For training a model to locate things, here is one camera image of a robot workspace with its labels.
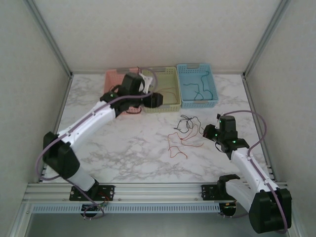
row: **vent grille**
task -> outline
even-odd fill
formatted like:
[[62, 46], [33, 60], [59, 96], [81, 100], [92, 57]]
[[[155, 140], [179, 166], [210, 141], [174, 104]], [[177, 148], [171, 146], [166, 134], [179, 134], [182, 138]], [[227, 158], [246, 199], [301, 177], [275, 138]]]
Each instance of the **vent grille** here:
[[[82, 204], [36, 204], [33, 213], [83, 213]], [[106, 213], [206, 213], [219, 212], [218, 203], [201, 204], [109, 204]]]

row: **blue basket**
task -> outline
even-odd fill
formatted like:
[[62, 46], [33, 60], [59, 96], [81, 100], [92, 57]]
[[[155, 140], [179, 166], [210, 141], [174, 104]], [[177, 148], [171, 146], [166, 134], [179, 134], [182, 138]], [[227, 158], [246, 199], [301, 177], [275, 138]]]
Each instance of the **blue basket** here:
[[217, 104], [218, 95], [209, 64], [178, 64], [177, 70], [182, 108], [213, 108]]

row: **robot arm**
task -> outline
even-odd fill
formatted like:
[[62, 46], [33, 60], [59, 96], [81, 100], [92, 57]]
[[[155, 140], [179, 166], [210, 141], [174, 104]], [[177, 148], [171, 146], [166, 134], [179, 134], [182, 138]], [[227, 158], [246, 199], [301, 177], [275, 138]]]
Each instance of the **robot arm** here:
[[130, 106], [139, 107], [141, 104], [150, 108], [160, 106], [163, 97], [159, 93], [153, 93], [144, 98], [118, 99], [128, 95], [147, 94], [152, 79], [142, 74], [126, 74], [122, 85], [117, 85], [105, 93], [100, 101], [77, 122], [57, 134], [47, 133], [43, 140], [44, 148], [56, 139], [59, 141], [43, 155], [43, 161], [63, 179], [77, 185], [93, 198], [99, 183], [80, 166], [75, 152], [90, 135], [128, 110]]
[[249, 184], [247, 187], [237, 175], [221, 176], [219, 190], [236, 199], [249, 213], [249, 220], [257, 233], [277, 231], [284, 228], [277, 202], [285, 215], [287, 227], [291, 226], [291, 195], [280, 189], [263, 171], [253, 154], [248, 156], [249, 145], [238, 138], [233, 116], [218, 115], [218, 124], [206, 126], [203, 136], [221, 145], [222, 152], [235, 164]]

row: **white marble table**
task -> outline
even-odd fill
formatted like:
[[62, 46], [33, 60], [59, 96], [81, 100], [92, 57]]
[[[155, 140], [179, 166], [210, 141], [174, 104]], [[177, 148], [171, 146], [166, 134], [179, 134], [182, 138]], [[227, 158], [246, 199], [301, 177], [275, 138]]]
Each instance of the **white marble table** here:
[[[242, 176], [227, 156], [216, 150], [214, 142], [201, 135], [188, 142], [203, 146], [181, 146], [188, 155], [170, 158], [167, 136], [174, 133], [180, 115], [197, 116], [202, 127], [216, 123], [217, 113], [249, 110], [240, 75], [215, 75], [220, 101], [214, 108], [181, 109], [176, 113], [122, 115], [97, 131], [77, 152], [82, 167], [99, 182], [184, 183], [216, 182], [218, 177], [236, 173]], [[59, 129], [71, 125], [89, 111], [103, 93], [104, 75], [75, 75]], [[249, 145], [258, 141], [251, 114], [235, 114], [238, 136]], [[172, 145], [180, 144], [171, 136]], [[261, 147], [256, 159], [268, 172]], [[45, 177], [56, 173], [48, 167]], [[59, 178], [50, 182], [65, 182]]]

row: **pink basket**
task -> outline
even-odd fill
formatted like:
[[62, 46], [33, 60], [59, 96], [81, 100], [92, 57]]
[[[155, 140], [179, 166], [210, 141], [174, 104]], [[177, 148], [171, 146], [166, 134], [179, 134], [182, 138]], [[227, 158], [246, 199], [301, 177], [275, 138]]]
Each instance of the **pink basket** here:
[[[111, 90], [114, 86], [122, 84], [123, 78], [126, 73], [137, 73], [138, 68], [122, 68], [122, 69], [110, 69], [105, 73], [104, 93]], [[123, 112], [122, 115], [132, 115], [141, 112], [141, 108], [129, 107], [127, 112]]]

